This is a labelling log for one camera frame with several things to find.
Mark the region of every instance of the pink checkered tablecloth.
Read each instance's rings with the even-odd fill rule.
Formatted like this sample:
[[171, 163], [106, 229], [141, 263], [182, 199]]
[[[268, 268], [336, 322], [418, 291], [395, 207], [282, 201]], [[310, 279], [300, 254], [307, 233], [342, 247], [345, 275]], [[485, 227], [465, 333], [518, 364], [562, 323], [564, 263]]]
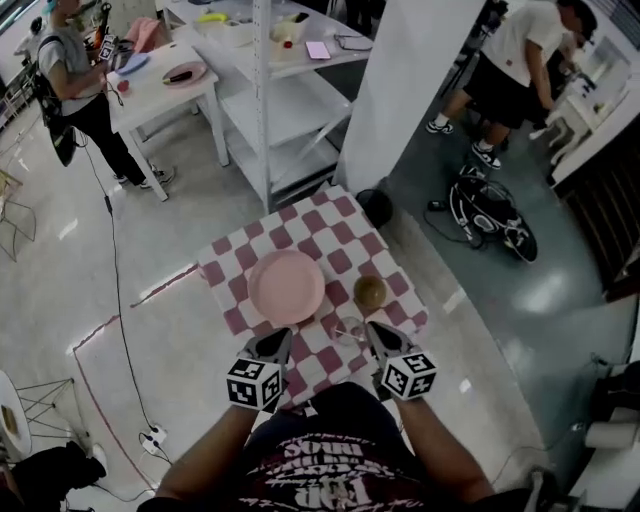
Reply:
[[[199, 254], [201, 273], [216, 297], [229, 329], [243, 346], [274, 327], [254, 308], [247, 282], [257, 261], [279, 249], [297, 249], [318, 262], [326, 294], [313, 317], [293, 326], [284, 407], [297, 405], [346, 379], [367, 364], [368, 350], [331, 339], [341, 318], [377, 320], [413, 335], [427, 323], [427, 311], [406, 273], [355, 199], [342, 187], [304, 199], [213, 242]], [[387, 285], [387, 299], [375, 313], [361, 310], [353, 287], [363, 275]]]

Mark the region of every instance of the white sock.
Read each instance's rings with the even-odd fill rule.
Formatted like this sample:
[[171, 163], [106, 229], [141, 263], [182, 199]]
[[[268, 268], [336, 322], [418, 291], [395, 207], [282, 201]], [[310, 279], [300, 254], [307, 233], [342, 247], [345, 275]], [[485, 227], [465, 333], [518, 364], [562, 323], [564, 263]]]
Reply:
[[493, 144], [487, 144], [487, 141], [482, 139], [478, 142], [478, 149], [480, 151], [491, 151], [493, 149]]
[[442, 128], [448, 122], [449, 122], [449, 118], [447, 116], [445, 116], [444, 114], [438, 114], [438, 117], [436, 117], [433, 120], [433, 124], [435, 124], [436, 126], [438, 126], [440, 128]]

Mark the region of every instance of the black bag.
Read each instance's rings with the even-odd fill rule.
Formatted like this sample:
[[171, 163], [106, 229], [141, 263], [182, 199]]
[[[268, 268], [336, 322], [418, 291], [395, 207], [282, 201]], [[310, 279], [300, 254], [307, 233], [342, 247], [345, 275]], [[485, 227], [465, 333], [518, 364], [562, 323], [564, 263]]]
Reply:
[[33, 94], [40, 104], [42, 120], [49, 129], [51, 142], [62, 165], [67, 167], [76, 151], [76, 135], [73, 126], [67, 123], [62, 115], [62, 101], [58, 98], [51, 83], [40, 71], [40, 50], [47, 44], [57, 41], [62, 44], [58, 36], [47, 36], [38, 47], [38, 55], [35, 62], [35, 73], [33, 75]]

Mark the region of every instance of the white pillar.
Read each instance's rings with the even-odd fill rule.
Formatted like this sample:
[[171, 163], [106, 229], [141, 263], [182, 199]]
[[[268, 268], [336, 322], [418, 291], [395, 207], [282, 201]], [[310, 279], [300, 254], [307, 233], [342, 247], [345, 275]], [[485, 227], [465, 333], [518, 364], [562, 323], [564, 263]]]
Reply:
[[389, 175], [484, 0], [389, 0], [338, 161], [353, 193]]

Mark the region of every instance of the man in white t-shirt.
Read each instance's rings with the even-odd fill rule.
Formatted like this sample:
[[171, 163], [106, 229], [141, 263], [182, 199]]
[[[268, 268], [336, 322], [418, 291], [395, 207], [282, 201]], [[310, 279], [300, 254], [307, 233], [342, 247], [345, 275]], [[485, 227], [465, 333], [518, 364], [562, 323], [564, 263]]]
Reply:
[[486, 137], [473, 143], [473, 152], [485, 165], [499, 169], [493, 148], [510, 130], [522, 125], [532, 82], [542, 107], [553, 107], [546, 63], [565, 32], [589, 39], [596, 28], [596, 18], [582, 0], [558, 0], [557, 4], [530, 0], [489, 38], [469, 83], [455, 92], [442, 113], [427, 123], [426, 130], [450, 134], [453, 126], [449, 120], [475, 101], [492, 124]]
[[29, 27], [29, 33], [20, 40], [13, 54], [16, 57], [23, 56], [28, 60], [33, 60], [36, 53], [38, 53], [38, 46], [42, 40], [42, 33], [45, 27], [46, 23], [43, 22], [41, 16], [34, 19]]

